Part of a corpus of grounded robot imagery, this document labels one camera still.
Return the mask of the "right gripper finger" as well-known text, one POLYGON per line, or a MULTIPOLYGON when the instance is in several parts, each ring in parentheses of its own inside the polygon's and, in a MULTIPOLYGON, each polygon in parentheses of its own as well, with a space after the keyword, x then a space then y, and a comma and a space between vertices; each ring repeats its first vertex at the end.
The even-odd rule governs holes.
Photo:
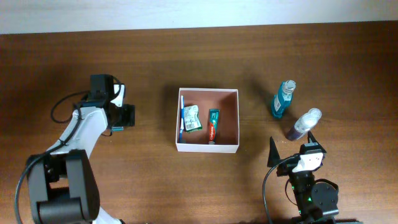
POLYGON ((267 160, 267 167, 272 168, 272 167, 276 166, 281 161, 281 159, 280 159, 279 152, 277 150, 277 147, 276 147, 273 137, 270 137, 269 145, 270 145, 270 149, 269 149, 269 156, 268 156, 268 160, 267 160))
POLYGON ((315 137, 311 131, 309 131, 307 133, 307 140, 308 140, 308 144, 313 144, 313 145, 318 144, 318 141, 315 139, 315 137))

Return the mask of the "blue white toothbrush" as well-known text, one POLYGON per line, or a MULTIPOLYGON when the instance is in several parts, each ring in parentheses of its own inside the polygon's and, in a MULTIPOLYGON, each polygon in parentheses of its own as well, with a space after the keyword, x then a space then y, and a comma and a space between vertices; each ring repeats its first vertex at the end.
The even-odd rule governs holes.
POLYGON ((184 97, 183 95, 180 96, 180 131, 179 131, 179 143, 184 143, 183 140, 183 132, 185 130, 185 123, 184 123, 184 97))

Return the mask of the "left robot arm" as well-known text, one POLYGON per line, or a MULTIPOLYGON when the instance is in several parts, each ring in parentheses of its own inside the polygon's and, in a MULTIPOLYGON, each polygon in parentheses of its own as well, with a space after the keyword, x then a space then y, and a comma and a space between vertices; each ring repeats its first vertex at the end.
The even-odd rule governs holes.
POLYGON ((123 222, 101 207, 89 158, 105 131, 135 125, 135 107, 123 102, 125 92, 116 77, 91 75, 90 89, 73 105, 62 135, 45 152, 28 158, 20 179, 27 180, 34 223, 123 222))

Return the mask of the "Colgate toothpaste tube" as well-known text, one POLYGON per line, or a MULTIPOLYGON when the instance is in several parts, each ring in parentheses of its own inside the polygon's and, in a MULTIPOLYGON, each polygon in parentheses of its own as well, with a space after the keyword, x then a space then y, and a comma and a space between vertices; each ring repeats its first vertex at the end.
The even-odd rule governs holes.
POLYGON ((216 130, 218 127, 218 120, 220 116, 220 111, 219 109, 210 109, 209 110, 209 140, 208 144, 214 145, 215 144, 215 138, 216 138, 216 130))

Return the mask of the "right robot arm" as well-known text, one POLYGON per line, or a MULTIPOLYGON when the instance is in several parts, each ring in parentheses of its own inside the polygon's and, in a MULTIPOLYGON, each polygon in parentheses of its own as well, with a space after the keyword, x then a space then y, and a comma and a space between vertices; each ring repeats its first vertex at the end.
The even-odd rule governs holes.
POLYGON ((267 161, 267 172, 262 183, 262 197, 266 200, 266 181, 273 170, 277 176, 287 176, 295 196, 299 216, 291 219, 292 223, 335 223, 339 214, 338 185, 327 179, 315 179, 314 172, 321 168, 326 150, 307 133, 308 143, 302 144, 298 153, 281 159, 272 138, 267 161))

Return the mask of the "green white wipes packet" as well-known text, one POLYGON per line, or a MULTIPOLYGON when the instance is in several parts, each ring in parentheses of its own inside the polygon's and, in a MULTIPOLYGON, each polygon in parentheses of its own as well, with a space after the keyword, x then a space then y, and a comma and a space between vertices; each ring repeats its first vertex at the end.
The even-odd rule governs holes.
POLYGON ((183 121, 185 131, 191 133, 202 129, 202 124, 199 119, 199 108, 197 105, 186 106, 183 109, 183 121))

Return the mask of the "blue mouthwash bottle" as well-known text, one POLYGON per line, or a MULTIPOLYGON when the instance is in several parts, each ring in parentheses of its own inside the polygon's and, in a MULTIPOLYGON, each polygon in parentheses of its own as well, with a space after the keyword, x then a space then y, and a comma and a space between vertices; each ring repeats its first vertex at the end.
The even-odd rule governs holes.
POLYGON ((293 80, 281 83, 271 104, 271 111, 274 118, 281 119, 284 111, 290 106, 293 100, 295 88, 296 83, 293 80))

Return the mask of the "blue disposable razor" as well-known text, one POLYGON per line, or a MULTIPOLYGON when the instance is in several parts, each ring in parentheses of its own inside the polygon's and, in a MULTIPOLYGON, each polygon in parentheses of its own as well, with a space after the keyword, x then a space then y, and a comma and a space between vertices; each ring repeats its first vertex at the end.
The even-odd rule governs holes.
POLYGON ((123 131, 124 127, 123 126, 113 126, 111 128, 112 131, 123 131))

